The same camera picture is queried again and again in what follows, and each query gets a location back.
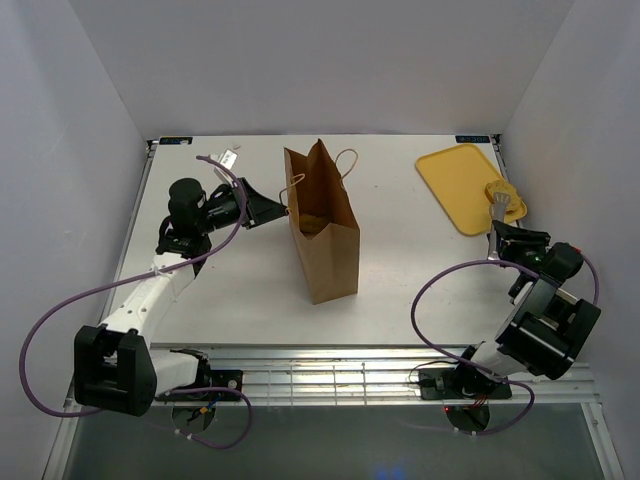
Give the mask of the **metal tongs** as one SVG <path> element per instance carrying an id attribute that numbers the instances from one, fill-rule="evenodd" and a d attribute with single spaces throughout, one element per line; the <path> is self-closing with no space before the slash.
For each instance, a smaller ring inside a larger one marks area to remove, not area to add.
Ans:
<path id="1" fill-rule="evenodd" d="M 491 228 L 488 237 L 488 260 L 498 260 L 498 232 L 494 225 L 495 222 L 504 222 L 504 217 L 507 213 L 507 207 L 511 202 L 511 196 L 505 192 L 495 192 L 492 196 L 492 203 L 490 206 L 491 216 Z"/>

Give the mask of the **herb bread slice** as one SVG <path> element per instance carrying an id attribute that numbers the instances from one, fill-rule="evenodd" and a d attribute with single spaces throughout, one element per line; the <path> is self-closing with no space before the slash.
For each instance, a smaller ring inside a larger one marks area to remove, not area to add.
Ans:
<path id="1" fill-rule="evenodd" d="M 508 214 L 516 212 L 522 199 L 516 188 L 505 180 L 495 180 L 485 185 L 485 195 L 492 204 L 503 203 Z"/>

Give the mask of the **twisted golden bread roll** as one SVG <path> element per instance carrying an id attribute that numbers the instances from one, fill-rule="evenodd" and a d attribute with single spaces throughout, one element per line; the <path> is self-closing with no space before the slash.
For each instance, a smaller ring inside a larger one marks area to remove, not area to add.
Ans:
<path id="1" fill-rule="evenodd" d="M 299 216 L 299 230 L 306 236 L 319 234 L 331 222 L 328 216 L 315 216 L 311 214 L 301 214 Z"/>

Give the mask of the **brown paper bag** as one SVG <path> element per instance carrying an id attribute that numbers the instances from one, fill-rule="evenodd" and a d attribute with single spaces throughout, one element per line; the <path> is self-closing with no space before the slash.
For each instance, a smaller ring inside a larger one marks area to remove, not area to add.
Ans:
<path id="1" fill-rule="evenodd" d="M 289 225 L 315 305 L 355 295 L 359 288 L 361 232 L 344 185 L 359 155 L 347 148 L 332 157 L 322 140 L 307 154 L 284 150 Z M 301 214 L 331 222 L 311 237 L 299 230 Z"/>

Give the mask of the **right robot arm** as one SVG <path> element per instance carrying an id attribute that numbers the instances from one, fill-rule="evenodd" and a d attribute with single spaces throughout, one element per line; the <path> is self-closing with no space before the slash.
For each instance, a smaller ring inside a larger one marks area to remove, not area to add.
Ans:
<path id="1" fill-rule="evenodd" d="M 582 269 L 581 251 L 551 242 L 546 232 L 494 220 L 489 233 L 491 260 L 528 269 L 508 291 L 514 310 L 491 342 L 468 347 L 451 373 L 454 390 L 464 397 L 490 396 L 498 380 L 519 372 L 556 380 L 573 365 L 601 310 L 594 301 L 562 289 Z"/>

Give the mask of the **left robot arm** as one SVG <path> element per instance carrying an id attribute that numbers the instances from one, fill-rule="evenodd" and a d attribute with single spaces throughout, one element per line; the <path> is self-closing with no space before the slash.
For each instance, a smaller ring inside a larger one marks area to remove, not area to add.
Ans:
<path id="1" fill-rule="evenodd" d="M 99 325 L 75 336 L 74 397 L 84 406 L 141 416 L 156 397 L 178 388 L 190 399 L 205 397 L 212 387 L 205 357 L 189 349 L 152 353 L 153 336 L 212 252 L 210 233 L 252 229 L 287 214 L 245 178 L 211 194 L 196 179 L 179 179 L 169 188 L 168 211 L 148 277 Z"/>

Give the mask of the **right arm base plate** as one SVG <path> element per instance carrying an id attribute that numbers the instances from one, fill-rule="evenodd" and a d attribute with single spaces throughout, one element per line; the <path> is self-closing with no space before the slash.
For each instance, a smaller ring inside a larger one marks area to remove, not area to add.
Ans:
<path id="1" fill-rule="evenodd" d="M 419 369 L 417 384 L 422 400 L 507 400 L 512 397 L 508 385 L 458 367 Z"/>

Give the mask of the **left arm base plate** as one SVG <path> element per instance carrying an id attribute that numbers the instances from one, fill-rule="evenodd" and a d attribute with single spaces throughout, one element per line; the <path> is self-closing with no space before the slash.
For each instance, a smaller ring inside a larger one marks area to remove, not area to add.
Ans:
<path id="1" fill-rule="evenodd" d="M 242 370 L 209 370 L 204 374 L 204 387 L 228 388 L 241 391 L 244 372 Z M 239 401 L 236 394 L 225 392 L 206 392 L 200 396 L 206 401 Z"/>

